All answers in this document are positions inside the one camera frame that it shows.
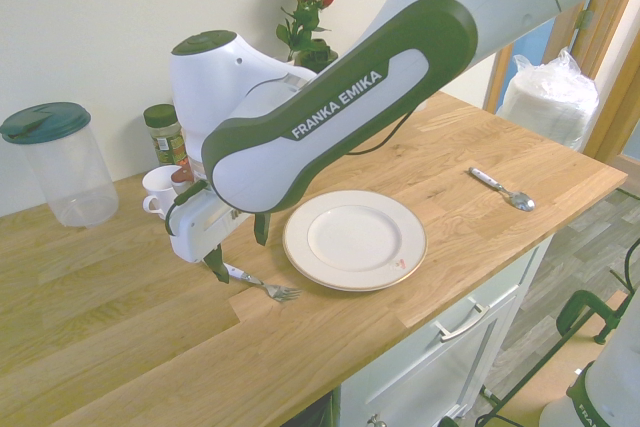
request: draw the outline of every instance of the spoon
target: spoon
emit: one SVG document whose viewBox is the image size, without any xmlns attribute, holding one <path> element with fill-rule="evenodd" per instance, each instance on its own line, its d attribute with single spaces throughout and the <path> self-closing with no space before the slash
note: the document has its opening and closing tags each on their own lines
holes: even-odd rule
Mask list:
<svg viewBox="0 0 640 427">
<path fill-rule="evenodd" d="M 498 192 L 503 192 L 509 196 L 509 203 L 516 209 L 524 210 L 525 212 L 531 212 L 536 204 L 531 197 L 523 192 L 511 192 L 505 189 L 499 182 L 489 177 L 484 172 L 476 169 L 475 167 L 469 167 L 469 173 L 475 178 L 481 180 L 489 187 L 496 189 Z"/>
</svg>

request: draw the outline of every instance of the teal lid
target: teal lid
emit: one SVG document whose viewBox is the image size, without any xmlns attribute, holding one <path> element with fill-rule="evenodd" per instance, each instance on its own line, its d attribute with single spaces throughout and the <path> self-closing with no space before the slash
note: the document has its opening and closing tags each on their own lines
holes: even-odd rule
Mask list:
<svg viewBox="0 0 640 427">
<path fill-rule="evenodd" d="M 9 116 L 0 125 L 2 138 L 12 144 L 41 144 L 67 137 L 89 123 L 91 114 L 71 102 L 36 105 Z"/>
<path fill-rule="evenodd" d="M 179 43 L 171 53 L 173 55 L 194 55 L 217 49 L 233 41 L 238 36 L 228 30 L 211 30 L 198 35 L 192 35 Z"/>
<path fill-rule="evenodd" d="M 144 117 L 144 123 L 154 129 L 168 127 L 178 122 L 176 109 L 171 104 L 152 105 L 148 109 L 145 109 L 142 115 Z"/>
</svg>

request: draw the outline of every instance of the white cup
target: white cup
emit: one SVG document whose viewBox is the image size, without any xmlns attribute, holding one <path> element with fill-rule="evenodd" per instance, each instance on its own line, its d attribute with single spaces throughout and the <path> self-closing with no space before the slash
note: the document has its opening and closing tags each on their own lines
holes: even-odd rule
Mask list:
<svg viewBox="0 0 640 427">
<path fill-rule="evenodd" d="M 144 176 L 142 186 L 149 194 L 142 202 L 142 208 L 146 212 L 158 214 L 164 220 L 177 195 L 171 185 L 171 174 L 179 169 L 178 165 L 163 165 Z"/>
</svg>

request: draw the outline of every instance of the wooden countertop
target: wooden countertop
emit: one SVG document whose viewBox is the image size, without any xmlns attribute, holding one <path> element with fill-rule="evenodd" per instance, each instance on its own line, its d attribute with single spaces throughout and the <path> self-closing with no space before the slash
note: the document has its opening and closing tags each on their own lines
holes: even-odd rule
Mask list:
<svg viewBox="0 0 640 427">
<path fill-rule="evenodd" d="M 536 210 L 514 209 L 470 166 L 524 190 Z M 397 199 L 424 224 L 423 264 L 385 290 L 334 291 L 288 261 L 291 210 L 274 215 L 266 248 L 245 222 L 224 242 L 225 260 L 304 290 L 286 304 L 176 257 L 141 208 L 140 179 L 116 184 L 118 213 L 93 229 L 62 227 L 46 206 L 0 218 L 0 425 L 279 426 L 625 174 L 437 94 L 387 145 L 340 159 L 305 197 L 364 189 Z"/>
</svg>

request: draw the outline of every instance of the container lid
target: container lid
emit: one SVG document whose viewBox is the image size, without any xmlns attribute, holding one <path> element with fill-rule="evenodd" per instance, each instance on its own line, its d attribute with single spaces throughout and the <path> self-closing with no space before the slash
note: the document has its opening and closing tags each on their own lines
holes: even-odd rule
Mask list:
<svg viewBox="0 0 640 427">
<path fill-rule="evenodd" d="M 9 116 L 0 125 L 2 138 L 12 144 L 41 144 L 67 137 L 89 123 L 91 114 L 71 102 L 36 105 Z"/>
<path fill-rule="evenodd" d="M 144 111 L 144 123 L 154 129 L 168 127 L 178 122 L 176 109 L 171 104 L 152 105 Z"/>
</svg>

